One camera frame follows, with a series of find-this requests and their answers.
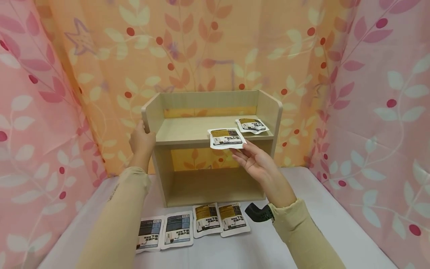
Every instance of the hand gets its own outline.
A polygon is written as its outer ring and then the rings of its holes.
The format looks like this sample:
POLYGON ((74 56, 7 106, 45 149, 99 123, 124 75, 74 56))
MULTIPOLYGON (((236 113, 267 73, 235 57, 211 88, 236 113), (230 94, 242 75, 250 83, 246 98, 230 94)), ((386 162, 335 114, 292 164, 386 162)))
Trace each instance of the hand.
POLYGON ((134 154, 152 154, 155 146, 155 133, 146 133, 140 120, 130 136, 129 144, 134 154))
POLYGON ((293 204, 297 198, 272 157, 247 140, 243 150, 230 149, 233 159, 260 183, 267 199, 277 208, 293 204))
POLYGON ((133 158, 129 167, 140 167, 148 173, 149 160, 155 147, 155 133, 146 133, 143 121, 139 121, 129 140, 133 158))

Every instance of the food packet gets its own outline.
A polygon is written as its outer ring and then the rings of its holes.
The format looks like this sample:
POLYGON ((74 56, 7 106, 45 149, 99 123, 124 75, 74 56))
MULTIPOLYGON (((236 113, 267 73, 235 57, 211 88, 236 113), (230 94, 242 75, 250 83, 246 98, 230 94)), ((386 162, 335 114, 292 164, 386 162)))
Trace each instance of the food packet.
POLYGON ((194 238, 223 231, 217 203, 193 206, 193 219, 194 238))
POLYGON ((219 128, 208 130, 210 134, 210 147, 213 149, 243 148, 245 138, 237 128, 219 128))
POLYGON ((269 128, 259 119, 237 119, 236 123, 237 126, 239 126, 241 133, 250 132, 253 134, 259 134, 269 130, 269 128))
POLYGON ((218 208, 223 225, 221 237, 237 235, 243 232, 250 232, 251 227, 248 224, 246 216, 242 214, 239 203, 225 204, 218 208))
POLYGON ((184 211, 166 215, 161 249, 191 246, 193 243, 193 212, 184 211))
POLYGON ((160 251, 163 244, 162 234, 164 227, 164 216, 154 216, 142 218, 140 220, 140 229, 136 253, 144 251, 160 251))

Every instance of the white table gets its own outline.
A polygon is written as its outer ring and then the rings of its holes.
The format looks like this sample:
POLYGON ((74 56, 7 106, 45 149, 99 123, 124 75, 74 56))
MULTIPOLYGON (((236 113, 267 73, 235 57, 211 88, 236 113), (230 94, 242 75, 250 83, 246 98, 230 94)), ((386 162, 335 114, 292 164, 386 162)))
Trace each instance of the white table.
MULTIPOLYGON (((337 251, 346 268, 397 268, 307 168, 282 168, 281 171, 289 179, 296 195, 305 200, 313 220, 337 251)), ((112 178, 100 185, 42 262, 40 269, 75 267, 85 239, 116 182, 117 178, 112 178)), ((254 203, 262 208, 267 202, 254 203)), ((248 204, 243 202, 242 210, 248 204)), ((184 210, 191 210, 191 207, 163 208, 159 186, 155 182, 145 200, 142 216, 158 216, 184 210)), ((270 221, 254 223, 249 218, 248 220, 251 233, 229 238, 221 238, 219 235, 204 236, 195 239, 191 247, 137 254, 134 267, 297 268, 270 221)))

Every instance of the beige sleeve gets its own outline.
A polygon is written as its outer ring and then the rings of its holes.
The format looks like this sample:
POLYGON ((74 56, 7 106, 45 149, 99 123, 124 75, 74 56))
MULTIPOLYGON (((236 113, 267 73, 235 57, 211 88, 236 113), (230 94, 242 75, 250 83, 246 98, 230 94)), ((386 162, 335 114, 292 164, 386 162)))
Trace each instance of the beige sleeve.
POLYGON ((139 167, 121 173, 88 236, 77 268, 132 268, 143 201, 150 185, 148 175, 139 167))
POLYGON ((298 269, 344 269, 345 265, 318 229, 303 200, 289 207, 269 204, 275 221, 273 226, 290 250, 298 269))

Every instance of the black wristwatch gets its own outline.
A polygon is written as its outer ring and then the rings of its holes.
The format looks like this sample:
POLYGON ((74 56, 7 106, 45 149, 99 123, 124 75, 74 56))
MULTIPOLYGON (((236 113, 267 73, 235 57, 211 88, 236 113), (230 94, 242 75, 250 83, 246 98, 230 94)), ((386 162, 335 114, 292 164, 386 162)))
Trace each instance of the black wristwatch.
POLYGON ((250 203, 249 206, 245 209, 245 213, 252 219, 254 222, 263 222, 267 220, 274 220, 273 212, 267 204, 263 209, 258 208, 254 203, 250 203))

